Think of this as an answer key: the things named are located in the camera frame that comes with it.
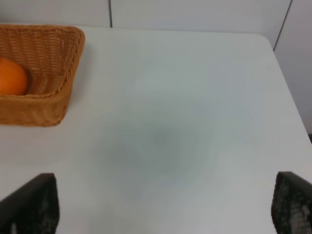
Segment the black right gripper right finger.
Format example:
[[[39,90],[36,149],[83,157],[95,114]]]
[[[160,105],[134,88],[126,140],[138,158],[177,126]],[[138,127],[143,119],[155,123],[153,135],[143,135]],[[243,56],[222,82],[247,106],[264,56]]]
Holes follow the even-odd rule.
[[[310,234],[312,184],[292,172],[278,172],[271,217],[278,234]]]

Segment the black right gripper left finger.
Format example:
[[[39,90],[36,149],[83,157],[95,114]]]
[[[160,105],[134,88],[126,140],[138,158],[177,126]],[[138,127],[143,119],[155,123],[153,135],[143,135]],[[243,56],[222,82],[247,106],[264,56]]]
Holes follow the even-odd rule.
[[[0,201],[2,234],[54,234],[60,218],[57,180],[42,173]]]

